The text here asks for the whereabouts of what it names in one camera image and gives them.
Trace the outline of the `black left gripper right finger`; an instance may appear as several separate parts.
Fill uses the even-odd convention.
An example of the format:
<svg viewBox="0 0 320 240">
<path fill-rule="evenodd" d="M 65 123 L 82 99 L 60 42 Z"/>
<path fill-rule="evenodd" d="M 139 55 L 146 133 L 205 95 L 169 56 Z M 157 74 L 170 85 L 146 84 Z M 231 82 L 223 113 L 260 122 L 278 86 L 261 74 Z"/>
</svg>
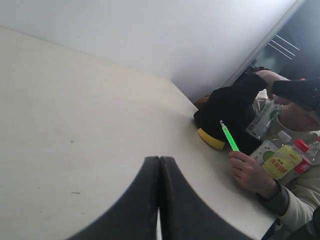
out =
<svg viewBox="0 0 320 240">
<path fill-rule="evenodd" d="M 159 160 L 159 217 L 163 240 L 249 240 L 193 190 L 172 157 Z"/>
</svg>

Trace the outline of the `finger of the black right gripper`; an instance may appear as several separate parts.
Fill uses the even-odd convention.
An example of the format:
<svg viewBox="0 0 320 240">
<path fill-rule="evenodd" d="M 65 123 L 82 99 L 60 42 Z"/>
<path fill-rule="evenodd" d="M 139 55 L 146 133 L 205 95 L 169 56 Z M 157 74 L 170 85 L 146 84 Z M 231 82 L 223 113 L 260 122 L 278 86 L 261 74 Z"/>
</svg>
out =
<svg viewBox="0 0 320 240">
<path fill-rule="evenodd" d="M 320 111 L 320 79 L 303 81 L 279 80 L 272 86 L 272 93 L 308 111 Z"/>
</svg>

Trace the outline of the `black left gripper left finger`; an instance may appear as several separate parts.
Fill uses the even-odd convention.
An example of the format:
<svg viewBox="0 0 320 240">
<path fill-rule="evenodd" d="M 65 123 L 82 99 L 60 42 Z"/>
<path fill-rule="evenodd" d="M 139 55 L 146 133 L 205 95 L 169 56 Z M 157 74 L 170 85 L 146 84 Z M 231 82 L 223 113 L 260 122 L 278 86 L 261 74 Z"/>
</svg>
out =
<svg viewBox="0 0 320 240">
<path fill-rule="evenodd" d="M 155 240 L 160 158 L 149 156 L 122 196 L 70 240 Z"/>
</svg>

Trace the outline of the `black sleeved forearm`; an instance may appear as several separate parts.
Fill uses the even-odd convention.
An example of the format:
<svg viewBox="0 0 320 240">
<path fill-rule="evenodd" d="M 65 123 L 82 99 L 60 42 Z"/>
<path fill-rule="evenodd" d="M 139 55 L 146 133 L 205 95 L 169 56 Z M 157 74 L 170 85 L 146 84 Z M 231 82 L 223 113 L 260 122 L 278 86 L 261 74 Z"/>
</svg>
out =
<svg viewBox="0 0 320 240">
<path fill-rule="evenodd" d="M 261 141 L 246 132 L 247 126 L 256 117 L 253 103 L 267 83 L 254 73 L 245 74 L 228 87 L 214 90 L 206 103 L 193 115 L 195 124 L 211 137 L 226 142 L 220 121 L 223 121 L 239 150 L 250 155 Z"/>
</svg>

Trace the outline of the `cream sleeved forearm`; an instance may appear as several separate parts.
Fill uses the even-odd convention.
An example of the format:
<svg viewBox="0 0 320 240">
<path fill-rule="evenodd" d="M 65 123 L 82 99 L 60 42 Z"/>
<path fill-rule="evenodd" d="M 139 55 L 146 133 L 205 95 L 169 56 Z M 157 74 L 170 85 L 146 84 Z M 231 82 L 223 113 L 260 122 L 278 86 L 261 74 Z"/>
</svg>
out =
<svg viewBox="0 0 320 240">
<path fill-rule="evenodd" d="M 256 194 L 258 201 L 288 229 L 298 229 L 311 221 L 314 210 L 320 206 L 320 166 L 312 166 L 288 186 L 276 184 L 277 193 L 272 198 Z"/>
</svg>

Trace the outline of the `person's open bare hand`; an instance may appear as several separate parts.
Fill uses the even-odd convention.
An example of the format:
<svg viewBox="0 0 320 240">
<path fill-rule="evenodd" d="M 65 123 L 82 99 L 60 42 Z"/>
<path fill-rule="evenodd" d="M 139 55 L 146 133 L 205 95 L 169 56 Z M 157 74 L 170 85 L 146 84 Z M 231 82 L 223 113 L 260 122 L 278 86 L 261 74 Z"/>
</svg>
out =
<svg viewBox="0 0 320 240">
<path fill-rule="evenodd" d="M 270 100 L 273 100 L 275 104 L 279 105 L 288 105 L 290 102 L 282 97 L 279 97 L 272 92 L 273 83 L 276 81 L 288 81 L 287 78 L 273 72 L 270 70 L 260 70 L 256 72 L 256 75 L 258 75 L 260 78 L 262 78 L 266 83 L 266 94 Z"/>
</svg>

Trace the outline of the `person's other bare hand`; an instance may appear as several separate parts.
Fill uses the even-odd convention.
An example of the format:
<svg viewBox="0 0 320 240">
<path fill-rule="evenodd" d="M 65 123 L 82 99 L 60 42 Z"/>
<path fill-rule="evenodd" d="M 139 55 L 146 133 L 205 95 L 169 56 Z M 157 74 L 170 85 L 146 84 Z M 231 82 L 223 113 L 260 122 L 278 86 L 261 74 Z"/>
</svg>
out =
<svg viewBox="0 0 320 240">
<path fill-rule="evenodd" d="M 279 193 L 277 182 L 270 177 L 256 160 L 240 151 L 229 154 L 230 172 L 237 184 L 244 190 L 271 199 Z"/>
</svg>

